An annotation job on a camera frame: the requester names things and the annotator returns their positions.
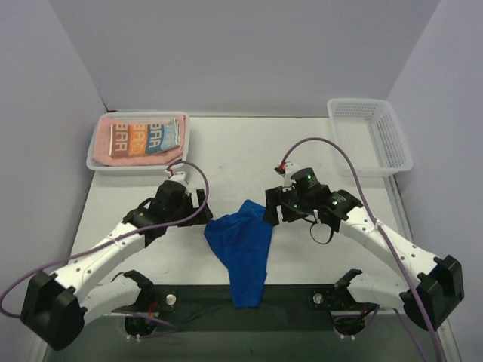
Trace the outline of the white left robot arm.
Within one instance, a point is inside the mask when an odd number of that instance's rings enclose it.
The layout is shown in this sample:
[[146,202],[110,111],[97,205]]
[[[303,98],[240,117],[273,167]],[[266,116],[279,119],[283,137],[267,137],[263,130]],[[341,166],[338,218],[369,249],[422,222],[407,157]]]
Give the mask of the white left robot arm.
[[99,244],[50,274],[35,272],[27,286],[21,323],[59,351],[87,324],[111,311],[150,306],[157,298],[154,284],[138,271],[124,272],[108,284],[102,279],[171,226],[207,224],[213,217],[208,196],[208,187],[192,193],[178,176],[164,181],[154,197],[130,210]]

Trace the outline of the orange patterned towel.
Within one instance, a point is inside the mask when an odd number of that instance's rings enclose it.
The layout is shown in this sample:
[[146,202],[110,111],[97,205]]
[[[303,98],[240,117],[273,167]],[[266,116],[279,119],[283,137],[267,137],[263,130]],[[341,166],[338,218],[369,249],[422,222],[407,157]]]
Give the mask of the orange patterned towel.
[[180,122],[176,118],[117,121],[110,127],[109,141],[109,156],[112,158],[157,155],[180,146]]

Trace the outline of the pink towel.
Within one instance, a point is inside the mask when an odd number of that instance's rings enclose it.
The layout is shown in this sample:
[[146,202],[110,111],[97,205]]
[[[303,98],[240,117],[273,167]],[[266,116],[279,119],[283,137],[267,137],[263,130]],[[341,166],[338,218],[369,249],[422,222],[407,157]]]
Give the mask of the pink towel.
[[100,117],[91,153],[92,170],[166,167],[189,148],[189,116],[182,112],[114,112]]

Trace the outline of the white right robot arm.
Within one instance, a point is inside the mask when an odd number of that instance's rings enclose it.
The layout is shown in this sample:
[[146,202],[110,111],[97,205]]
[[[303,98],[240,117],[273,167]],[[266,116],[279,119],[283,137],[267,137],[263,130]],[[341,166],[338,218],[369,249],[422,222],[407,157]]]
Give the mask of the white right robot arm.
[[346,190],[332,191],[310,167],[288,162],[275,168],[283,182],[265,191],[264,221],[276,226],[308,216],[361,245],[391,268],[397,280],[385,281],[353,269],[337,283],[359,303],[402,309],[424,330],[437,330],[463,301],[461,263],[419,248],[378,219],[371,219],[363,202]]

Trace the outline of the blue towel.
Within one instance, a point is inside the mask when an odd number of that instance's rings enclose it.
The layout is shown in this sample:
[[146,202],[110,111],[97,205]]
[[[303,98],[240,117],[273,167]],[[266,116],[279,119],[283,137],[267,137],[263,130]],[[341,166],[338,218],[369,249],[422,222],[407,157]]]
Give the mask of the blue towel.
[[204,237],[229,274],[236,308],[258,308],[263,298],[273,226],[263,220],[266,208],[246,200],[235,213],[210,221]]

